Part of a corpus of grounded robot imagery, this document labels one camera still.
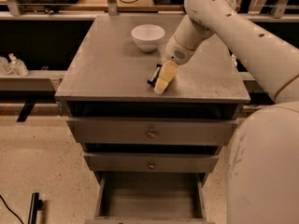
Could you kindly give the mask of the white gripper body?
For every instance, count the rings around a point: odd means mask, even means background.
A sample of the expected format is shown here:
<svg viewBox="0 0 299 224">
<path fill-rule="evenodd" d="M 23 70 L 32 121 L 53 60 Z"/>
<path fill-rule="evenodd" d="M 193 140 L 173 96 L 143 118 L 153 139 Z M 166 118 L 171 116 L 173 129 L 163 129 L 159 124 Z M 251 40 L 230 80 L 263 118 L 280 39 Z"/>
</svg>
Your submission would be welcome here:
<svg viewBox="0 0 299 224">
<path fill-rule="evenodd" d="M 193 50 L 183 48 L 172 36 L 165 47 L 164 58 L 167 61 L 174 61 L 178 65 L 183 65 L 190 60 L 193 54 Z"/>
</svg>

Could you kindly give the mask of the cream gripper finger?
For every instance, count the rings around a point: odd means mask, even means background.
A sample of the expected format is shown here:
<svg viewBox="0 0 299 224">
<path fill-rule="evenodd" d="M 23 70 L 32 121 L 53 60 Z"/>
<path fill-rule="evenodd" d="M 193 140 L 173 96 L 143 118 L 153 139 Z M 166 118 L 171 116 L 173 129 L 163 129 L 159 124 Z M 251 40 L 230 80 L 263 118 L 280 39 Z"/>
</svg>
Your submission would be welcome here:
<svg viewBox="0 0 299 224">
<path fill-rule="evenodd" d="M 154 92 L 162 94 L 176 76 L 178 72 L 178 64 L 174 61 L 167 61 L 162 66 L 159 66 L 158 75 L 154 82 Z"/>
</svg>

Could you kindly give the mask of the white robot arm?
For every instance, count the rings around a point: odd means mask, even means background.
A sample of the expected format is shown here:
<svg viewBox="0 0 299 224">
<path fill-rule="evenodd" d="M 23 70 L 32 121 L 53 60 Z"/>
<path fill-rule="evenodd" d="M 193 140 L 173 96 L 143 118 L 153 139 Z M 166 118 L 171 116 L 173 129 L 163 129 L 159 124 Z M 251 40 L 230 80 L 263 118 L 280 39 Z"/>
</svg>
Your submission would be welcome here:
<svg viewBox="0 0 299 224">
<path fill-rule="evenodd" d="M 186 15 L 165 48 L 161 94 L 199 45 L 217 35 L 273 104 L 231 140 L 227 224 L 299 224 L 299 50 L 235 12 L 235 0 L 184 0 Z"/>
</svg>

